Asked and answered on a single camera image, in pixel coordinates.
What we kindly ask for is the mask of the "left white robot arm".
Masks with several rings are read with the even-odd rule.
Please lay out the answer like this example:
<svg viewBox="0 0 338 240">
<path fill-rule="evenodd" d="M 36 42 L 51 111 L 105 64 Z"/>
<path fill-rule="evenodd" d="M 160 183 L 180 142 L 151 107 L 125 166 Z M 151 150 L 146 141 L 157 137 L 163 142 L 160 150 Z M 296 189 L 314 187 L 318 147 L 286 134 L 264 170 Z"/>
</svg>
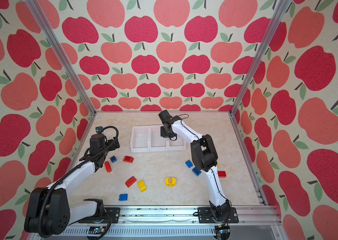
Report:
<svg viewBox="0 0 338 240">
<path fill-rule="evenodd" d="M 25 217 L 25 232 L 48 238 L 61 234 L 69 225 L 80 221 L 106 221 L 107 226 L 100 234 L 103 237 L 112 224 L 103 201 L 85 199 L 71 205 L 69 197 L 85 179 L 103 167 L 107 154 L 119 147 L 117 136 L 108 140 L 102 133 L 92 135 L 90 147 L 78 165 L 47 187 L 32 191 Z"/>
</svg>

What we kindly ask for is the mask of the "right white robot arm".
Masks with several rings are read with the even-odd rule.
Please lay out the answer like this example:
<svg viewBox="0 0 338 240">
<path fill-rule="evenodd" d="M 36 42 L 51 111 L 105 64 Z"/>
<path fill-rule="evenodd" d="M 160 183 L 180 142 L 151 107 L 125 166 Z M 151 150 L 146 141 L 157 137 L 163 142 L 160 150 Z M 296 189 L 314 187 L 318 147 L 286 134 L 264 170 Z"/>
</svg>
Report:
<svg viewBox="0 0 338 240">
<path fill-rule="evenodd" d="M 181 137 L 190 144 L 191 159 L 194 166 L 204 172 L 209 192 L 211 215 L 217 223 L 227 223 L 231 213 L 231 202 L 225 196 L 218 176 L 218 154 L 212 137 L 202 135 L 183 122 L 180 116 L 171 116 L 167 110 L 159 113 L 162 122 L 161 137 Z"/>
</svg>

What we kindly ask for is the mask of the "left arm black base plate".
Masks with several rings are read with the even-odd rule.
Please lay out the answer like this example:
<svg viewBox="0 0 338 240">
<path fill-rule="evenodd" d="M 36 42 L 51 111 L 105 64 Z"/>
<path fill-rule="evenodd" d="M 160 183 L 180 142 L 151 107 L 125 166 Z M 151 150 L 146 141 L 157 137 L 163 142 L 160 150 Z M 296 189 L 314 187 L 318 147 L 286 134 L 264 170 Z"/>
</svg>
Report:
<svg viewBox="0 0 338 240">
<path fill-rule="evenodd" d="M 111 220 L 112 224 L 117 224 L 120 216 L 120 208 L 102 207 L 96 210 L 91 217 L 79 220 L 80 224 L 107 224 Z"/>
</svg>

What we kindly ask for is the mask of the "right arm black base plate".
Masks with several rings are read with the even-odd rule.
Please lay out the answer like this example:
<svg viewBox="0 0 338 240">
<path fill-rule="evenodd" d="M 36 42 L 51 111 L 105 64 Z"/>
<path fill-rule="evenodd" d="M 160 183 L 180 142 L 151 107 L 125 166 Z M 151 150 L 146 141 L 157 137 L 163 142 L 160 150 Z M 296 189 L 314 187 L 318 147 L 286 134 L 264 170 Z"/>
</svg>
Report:
<svg viewBox="0 0 338 240">
<path fill-rule="evenodd" d="M 211 213 L 211 207 L 200 207 L 197 209 L 197 217 L 200 224 L 217 224 Z M 230 209 L 228 222 L 230 224 L 239 223 L 238 214 L 235 208 Z"/>
</svg>

